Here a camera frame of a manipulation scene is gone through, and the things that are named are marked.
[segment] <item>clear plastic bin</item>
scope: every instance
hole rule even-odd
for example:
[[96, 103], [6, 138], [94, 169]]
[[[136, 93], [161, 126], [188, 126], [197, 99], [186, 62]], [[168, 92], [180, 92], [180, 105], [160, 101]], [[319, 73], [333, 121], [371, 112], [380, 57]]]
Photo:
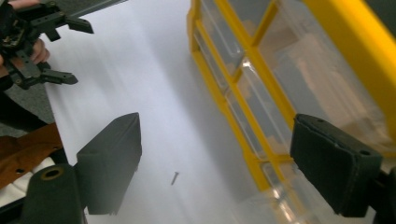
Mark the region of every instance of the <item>clear plastic bin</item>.
[[270, 0], [228, 0], [250, 36], [254, 36]]
[[239, 129], [242, 130], [242, 133], [244, 134], [245, 139], [247, 139], [247, 142], [249, 143], [249, 146], [253, 153], [261, 160], [266, 159], [265, 152], [262, 149], [262, 146], [260, 145], [256, 134], [253, 132], [250, 125], [248, 124], [248, 120], [245, 117], [242, 108], [239, 106], [238, 102], [236, 102], [236, 98], [233, 95], [233, 92], [228, 91], [225, 95], [225, 98], [231, 111], [233, 111], [233, 118], [238, 123]]
[[245, 98], [272, 151], [275, 154], [289, 154], [291, 130], [247, 58], [242, 62], [242, 72], [237, 83], [238, 90]]
[[262, 170], [271, 189], [241, 203], [234, 217], [244, 224], [259, 223], [354, 223], [373, 222], [374, 211], [365, 218], [345, 218], [334, 214], [315, 187], [294, 162], [279, 165], [285, 181], [280, 182], [270, 163]]
[[[294, 162], [282, 163], [279, 165], [279, 169], [285, 179], [294, 178], [298, 172], [298, 167]], [[263, 163], [262, 171], [264, 172], [265, 178], [268, 180], [272, 187], [280, 184], [280, 179], [275, 173], [274, 167], [271, 165], [271, 163]]]
[[382, 111], [306, 5], [279, 0], [262, 57], [298, 113], [326, 119], [380, 151], [394, 150]]
[[235, 74], [244, 57], [244, 49], [237, 41], [213, 0], [202, 0], [202, 22], [223, 60], [229, 75]]
[[216, 64], [212, 54], [210, 54], [209, 48], [197, 30], [194, 32], [194, 37], [200, 47], [202, 54], [204, 55], [207, 65], [209, 65], [209, 68], [212, 71], [213, 77], [217, 81], [221, 92], [224, 94], [224, 92], [226, 92], [228, 89], [228, 83], [225, 80], [224, 75], [221, 73], [219, 66]]

